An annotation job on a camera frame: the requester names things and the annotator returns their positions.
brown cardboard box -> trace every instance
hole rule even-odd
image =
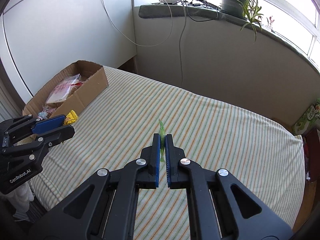
[[[51,117],[59,114],[67,115],[71,110],[80,114],[106,87],[109,86],[103,66],[93,62],[78,60],[61,70],[47,82],[47,84],[45,84],[26,104],[22,114],[32,114],[33,117],[38,116],[38,113],[42,111],[49,94],[56,85],[63,79],[77,74],[81,74],[81,76],[86,79],[84,84],[68,97]]]

blue gripper pad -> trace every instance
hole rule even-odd
[[[41,134],[44,132],[48,132],[52,129],[58,128],[58,127],[62,126],[65,118],[66,118],[66,116],[64,114],[61,114],[61,115],[57,115],[53,118],[39,121],[35,124],[34,128],[32,129],[32,132],[34,134]]]

striped tablecloth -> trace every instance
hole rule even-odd
[[[305,184],[302,139],[263,116],[142,76],[105,67],[110,86],[80,115],[75,136],[56,146],[30,185],[51,209],[99,168],[140,156],[159,132],[210,170],[226,168],[291,227]],[[189,239],[185,190],[168,190],[160,163],[157,190],[141,190],[135,239]]]

white cabinet door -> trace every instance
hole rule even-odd
[[[134,40],[131,0],[104,1],[114,24]],[[3,23],[12,59],[33,95],[74,61],[119,67],[136,55],[101,0],[23,0],[5,12]]]

window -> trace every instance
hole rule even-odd
[[[220,5],[221,0],[207,0]],[[320,16],[311,0],[259,0],[267,28],[267,17],[272,16],[273,31],[293,43],[320,70]]]

